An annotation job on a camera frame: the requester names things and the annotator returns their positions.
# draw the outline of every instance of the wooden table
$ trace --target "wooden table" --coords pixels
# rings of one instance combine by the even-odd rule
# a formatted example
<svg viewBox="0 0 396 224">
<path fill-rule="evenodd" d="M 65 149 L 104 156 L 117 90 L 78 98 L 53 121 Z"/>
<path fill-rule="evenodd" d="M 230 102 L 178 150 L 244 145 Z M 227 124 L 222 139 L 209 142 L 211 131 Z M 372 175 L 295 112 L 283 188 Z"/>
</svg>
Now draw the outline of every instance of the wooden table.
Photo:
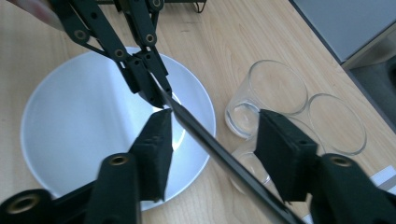
<svg viewBox="0 0 396 224">
<path fill-rule="evenodd" d="M 215 107 L 217 139 L 230 151 L 243 139 L 224 121 L 224 109 L 249 67 L 261 59 L 281 61 L 303 76 L 309 94 L 343 99 L 367 131 L 366 149 L 354 156 L 373 175 L 396 167 L 396 136 L 363 97 L 332 55 L 287 0 L 211 0 L 202 14 L 193 4 L 166 4 L 157 48 L 189 68 L 204 84 Z M 135 46 L 114 7 L 103 7 L 126 46 Z M 21 154 L 21 115 L 32 91 L 53 69 L 87 50 L 65 33 L 0 2 L 0 201 L 40 188 Z M 294 210 L 306 215 L 306 205 Z M 266 223 L 213 161 L 190 187 L 165 205 L 143 213 L 144 223 Z"/>
</svg>

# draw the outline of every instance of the white ceramic plate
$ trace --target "white ceramic plate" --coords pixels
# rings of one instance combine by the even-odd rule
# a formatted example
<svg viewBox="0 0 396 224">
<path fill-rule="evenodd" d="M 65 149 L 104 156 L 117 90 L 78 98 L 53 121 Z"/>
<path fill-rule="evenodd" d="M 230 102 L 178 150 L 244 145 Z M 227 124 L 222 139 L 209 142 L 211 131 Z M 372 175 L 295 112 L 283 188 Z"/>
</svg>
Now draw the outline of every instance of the white ceramic plate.
<svg viewBox="0 0 396 224">
<path fill-rule="evenodd" d="M 214 109 L 205 88 L 182 64 L 164 55 L 162 59 L 174 97 L 215 135 Z M 105 157 L 128 151 L 157 110 L 130 92 L 111 60 L 84 53 L 55 69 L 30 97 L 21 125 L 24 158 L 38 182 L 61 197 L 96 179 Z M 183 191 L 209 158 L 175 118 L 173 146 L 166 201 Z M 142 210 L 159 204 L 142 202 Z"/>
</svg>

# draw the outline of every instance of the white plate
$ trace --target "white plate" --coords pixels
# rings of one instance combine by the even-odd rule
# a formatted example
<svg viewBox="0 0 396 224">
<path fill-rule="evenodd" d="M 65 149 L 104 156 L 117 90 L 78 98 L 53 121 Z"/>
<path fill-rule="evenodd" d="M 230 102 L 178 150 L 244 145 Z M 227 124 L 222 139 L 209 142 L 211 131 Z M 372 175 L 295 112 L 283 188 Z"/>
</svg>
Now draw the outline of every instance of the white plate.
<svg viewBox="0 0 396 224">
<path fill-rule="evenodd" d="M 164 55 L 162 59 L 174 96 L 215 135 L 214 109 L 205 88 L 182 64 Z M 61 197 L 96 179 L 105 157 L 128 151 L 157 110 L 130 92 L 114 62 L 84 53 L 55 69 L 30 97 L 21 124 L 24 158 L 38 182 Z M 209 158 L 175 118 L 173 146 L 166 201 L 183 191 Z M 142 202 L 142 210 L 160 204 Z"/>
</svg>

